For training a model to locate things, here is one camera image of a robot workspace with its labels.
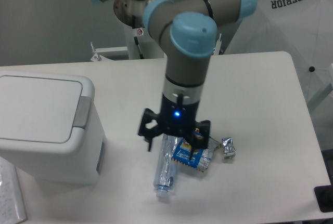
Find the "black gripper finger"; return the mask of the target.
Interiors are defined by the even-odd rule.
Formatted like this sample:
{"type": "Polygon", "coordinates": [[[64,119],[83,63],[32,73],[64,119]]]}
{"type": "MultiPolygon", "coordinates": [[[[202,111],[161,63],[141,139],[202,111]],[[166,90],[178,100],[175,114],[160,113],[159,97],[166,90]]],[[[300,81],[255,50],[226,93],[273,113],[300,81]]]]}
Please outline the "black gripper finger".
{"type": "Polygon", "coordinates": [[[139,136],[142,136],[144,140],[148,143],[147,151],[150,152],[153,139],[160,136],[159,114],[156,114],[153,110],[149,108],[145,108],[137,134],[139,136]],[[148,123],[151,123],[152,121],[156,121],[156,125],[148,128],[146,125],[148,123]]]}
{"type": "Polygon", "coordinates": [[[206,149],[208,147],[208,142],[210,137],[210,126],[211,122],[209,120],[196,122],[195,130],[192,133],[190,139],[190,145],[191,145],[191,152],[189,157],[190,160],[195,150],[206,149]]]}

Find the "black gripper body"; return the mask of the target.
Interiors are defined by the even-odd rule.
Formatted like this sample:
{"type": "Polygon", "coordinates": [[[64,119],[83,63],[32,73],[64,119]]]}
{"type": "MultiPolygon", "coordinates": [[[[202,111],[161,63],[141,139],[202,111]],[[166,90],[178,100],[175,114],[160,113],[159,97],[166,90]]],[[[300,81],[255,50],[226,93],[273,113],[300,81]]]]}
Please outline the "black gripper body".
{"type": "Polygon", "coordinates": [[[157,121],[157,136],[167,134],[169,136],[192,140],[194,138],[193,132],[196,127],[195,118],[199,102],[179,106],[165,95],[162,95],[161,108],[157,121]]]}

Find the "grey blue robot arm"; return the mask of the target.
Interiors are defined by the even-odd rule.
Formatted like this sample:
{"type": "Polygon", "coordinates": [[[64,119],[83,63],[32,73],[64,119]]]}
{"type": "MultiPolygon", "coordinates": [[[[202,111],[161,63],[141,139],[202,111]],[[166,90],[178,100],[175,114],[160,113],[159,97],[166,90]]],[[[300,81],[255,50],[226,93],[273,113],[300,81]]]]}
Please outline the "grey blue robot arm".
{"type": "MultiPolygon", "coordinates": [[[[109,0],[92,0],[103,3],[109,0]]],[[[196,121],[219,26],[253,14],[257,0],[132,0],[125,11],[145,27],[167,56],[159,113],[145,109],[138,134],[152,143],[161,134],[184,138],[191,151],[205,149],[210,121],[196,121]]]]}

